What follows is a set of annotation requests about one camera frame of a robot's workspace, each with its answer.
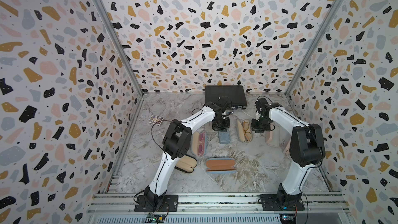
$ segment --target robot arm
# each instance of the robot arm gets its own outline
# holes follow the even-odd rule
[[[163,138],[162,160],[154,179],[144,190],[144,196],[154,210],[159,209],[163,204],[170,176],[177,162],[187,153],[192,132],[211,121],[213,130],[226,131],[230,121],[222,113],[228,106],[229,102],[220,98],[216,103],[206,103],[201,111],[191,117],[181,121],[174,119],[170,123]]]
[[[279,186],[277,201],[280,206],[294,207],[301,199],[301,186],[316,164],[325,157],[322,129],[317,124],[304,122],[286,111],[279,103],[269,104],[265,98],[255,103],[257,118],[252,119],[255,132],[272,131],[276,122],[291,134],[292,162],[285,180]]]

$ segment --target terrazzo wallpaper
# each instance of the terrazzo wallpaper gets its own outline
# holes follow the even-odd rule
[[[83,223],[137,92],[92,0],[0,0],[0,223]]]
[[[284,92],[333,0],[103,0],[144,92]]]
[[[397,0],[345,0],[289,96],[358,224],[398,219],[397,24]]]

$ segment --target black mounting plate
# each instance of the black mounting plate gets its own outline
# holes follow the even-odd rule
[[[162,207],[158,210],[155,210],[155,212],[167,212],[167,211],[176,212],[177,206],[178,206],[178,195],[165,195]],[[153,212],[152,205],[149,202],[147,202],[145,196],[139,195],[137,197],[137,203],[135,204],[134,212]]]
[[[256,133],[262,133],[268,130],[271,130],[271,125],[269,123],[263,124],[263,126],[260,124],[258,120],[255,118],[251,119],[251,130],[256,132]]]
[[[211,127],[213,131],[226,132],[226,129],[229,128],[229,126],[230,126],[229,118],[224,118],[221,121],[213,122]]]
[[[260,195],[261,205],[263,211],[302,211],[304,210],[304,203],[296,201],[296,207],[284,208],[284,206],[278,206],[276,194],[263,194]]]

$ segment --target card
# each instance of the card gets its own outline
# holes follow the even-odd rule
[[[164,120],[164,118],[152,115],[151,118],[149,119],[148,123],[151,123],[151,124],[155,124],[156,123],[155,125],[160,126],[160,124],[162,122],[158,122],[158,121],[162,121],[162,120]]]

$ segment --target cable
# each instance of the cable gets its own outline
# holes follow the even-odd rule
[[[234,111],[233,111],[233,109],[232,109],[232,100],[231,100],[230,97],[225,96],[225,95],[224,95],[224,96],[221,96],[218,100],[220,100],[222,97],[226,97],[226,98],[228,98],[229,101],[230,101],[231,112],[229,112],[227,115],[222,115],[223,117],[228,117],[228,116],[230,116],[232,113],[234,113]]]
[[[273,108],[276,108],[276,109],[278,109],[278,110],[280,110],[280,111],[282,111],[282,112],[285,112],[286,114],[288,114],[290,117],[294,118],[295,120],[297,120],[297,121],[300,122],[301,124],[305,125],[306,127],[308,126],[308,125],[304,124],[304,123],[301,121],[301,119],[299,119],[299,118],[294,117],[293,115],[291,115],[288,111],[286,111],[286,109],[283,110],[283,109],[280,109],[280,108],[278,108],[278,107],[273,107]]]
[[[162,120],[162,121],[157,121],[157,122],[155,122],[153,125],[152,125],[152,128],[150,129],[150,134],[151,134],[151,136],[152,136],[152,140],[153,140],[153,142],[155,142],[155,144],[161,149],[161,150],[163,150],[163,148],[160,146],[160,145],[158,145],[158,143],[155,141],[155,138],[153,137],[153,127],[157,124],[157,123],[159,123],[159,122],[163,122],[163,121],[167,121],[167,120]],[[179,124],[184,124],[184,123],[186,123],[186,122],[175,122],[175,121],[167,121],[167,122],[172,122],[172,123],[179,123]]]
[[[321,164],[320,164],[320,165],[315,166],[315,167],[309,167],[309,168],[307,169],[307,171],[306,171],[306,174],[307,174],[307,172],[309,171],[309,169],[321,167],[322,163],[323,163],[323,159],[321,159]],[[300,190],[300,192],[305,196],[305,200],[306,200],[306,202],[307,202],[307,218],[306,218],[306,220],[305,220],[305,222],[304,222],[303,224],[306,224],[306,223],[307,223],[307,221],[308,221],[308,214],[309,214],[309,212],[308,212],[309,209],[308,209],[308,199],[307,199],[307,195],[301,191],[301,184],[302,184],[302,181],[304,180],[305,176],[306,176],[306,175],[304,175],[304,177],[301,179],[300,186],[298,187],[298,189]]]
[[[153,218],[155,218],[156,223],[158,223],[158,220],[156,219],[156,215],[155,215],[155,197],[156,197],[156,188],[157,187],[158,187],[158,183],[156,183],[156,186],[155,186],[155,193],[153,194],[153,205],[152,205]]]
[[[170,210],[170,205],[167,203],[167,202],[165,202],[166,204],[167,204],[167,206],[169,207],[168,209],[167,209],[167,214],[166,214],[166,216],[165,216],[165,218],[169,215],[169,210]]]
[[[195,109],[193,109],[192,112],[191,112],[192,115],[193,115],[193,111],[195,111],[195,110],[201,110],[201,111],[203,112],[203,110],[202,110],[201,108],[195,108]]]
[[[259,99],[260,97],[266,97],[271,103],[273,103],[272,100],[265,95],[260,95],[259,97],[257,97],[257,99]]]
[[[281,210],[286,210],[286,208],[281,208],[278,203],[276,203],[276,206],[278,206],[278,208],[280,208]]]
[[[138,192],[138,193],[136,193],[135,196],[132,198],[132,200],[133,200],[134,202],[137,202],[137,201],[135,200],[135,197],[136,197],[137,195],[141,194],[141,193],[144,192],[144,191],[145,191],[145,189],[142,190],[142,191],[140,191],[140,192]]]

